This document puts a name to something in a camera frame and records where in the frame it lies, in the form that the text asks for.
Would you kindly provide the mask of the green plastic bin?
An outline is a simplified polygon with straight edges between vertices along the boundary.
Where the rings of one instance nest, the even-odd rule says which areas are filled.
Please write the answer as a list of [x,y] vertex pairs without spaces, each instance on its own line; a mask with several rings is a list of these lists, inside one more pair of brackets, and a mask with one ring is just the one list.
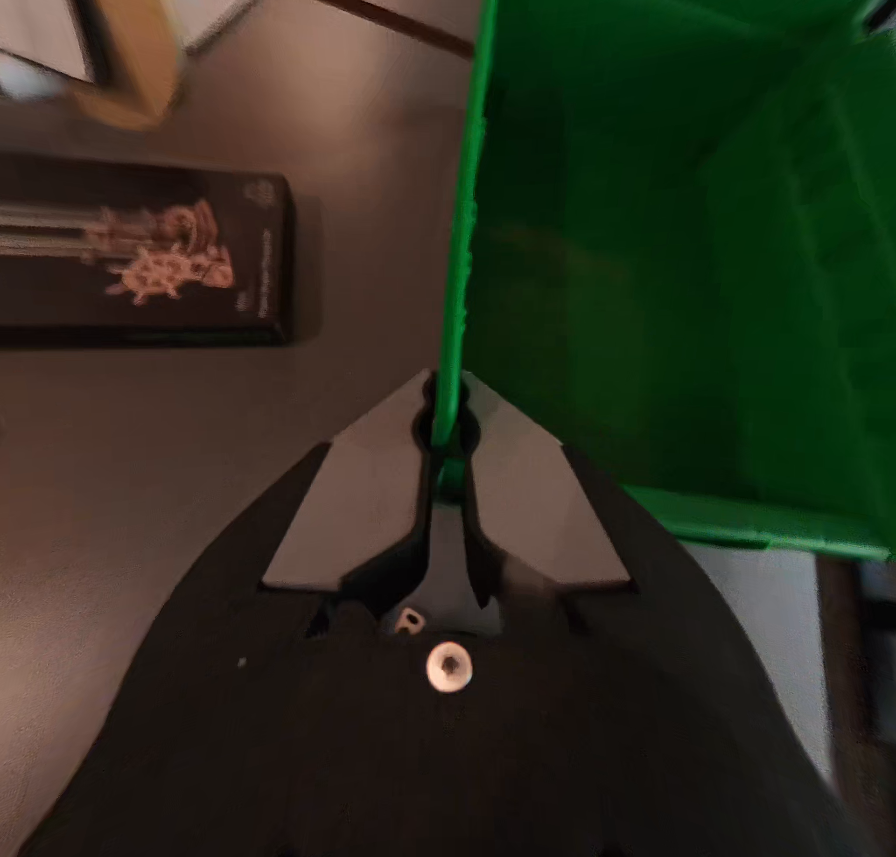
[[674,536],[894,560],[894,0],[482,0],[462,372]]

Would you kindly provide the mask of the tan cardboard box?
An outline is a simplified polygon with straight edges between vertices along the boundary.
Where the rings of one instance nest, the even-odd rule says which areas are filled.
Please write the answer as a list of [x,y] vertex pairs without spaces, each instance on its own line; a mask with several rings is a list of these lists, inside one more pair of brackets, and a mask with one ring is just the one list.
[[183,50],[174,0],[85,0],[102,71],[73,80],[78,109],[108,126],[145,132],[168,115],[181,86]]

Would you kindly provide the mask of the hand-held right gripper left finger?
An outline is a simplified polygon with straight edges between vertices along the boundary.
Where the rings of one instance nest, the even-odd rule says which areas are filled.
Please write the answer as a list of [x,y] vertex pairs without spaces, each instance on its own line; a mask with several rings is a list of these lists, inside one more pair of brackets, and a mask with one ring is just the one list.
[[263,585],[362,602],[387,615],[427,569],[430,454],[421,370],[326,444]]

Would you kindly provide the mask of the black printed box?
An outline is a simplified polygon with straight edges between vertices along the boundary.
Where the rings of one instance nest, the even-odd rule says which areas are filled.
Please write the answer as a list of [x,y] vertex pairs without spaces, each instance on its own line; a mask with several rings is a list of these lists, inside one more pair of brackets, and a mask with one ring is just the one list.
[[273,172],[3,152],[3,348],[290,336],[296,212]]

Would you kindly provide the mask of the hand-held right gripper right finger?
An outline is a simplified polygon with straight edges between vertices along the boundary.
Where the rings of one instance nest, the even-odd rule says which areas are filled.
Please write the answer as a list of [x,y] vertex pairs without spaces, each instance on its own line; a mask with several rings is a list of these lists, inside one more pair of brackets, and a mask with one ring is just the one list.
[[630,586],[562,442],[472,373],[462,383],[467,571],[480,605]]

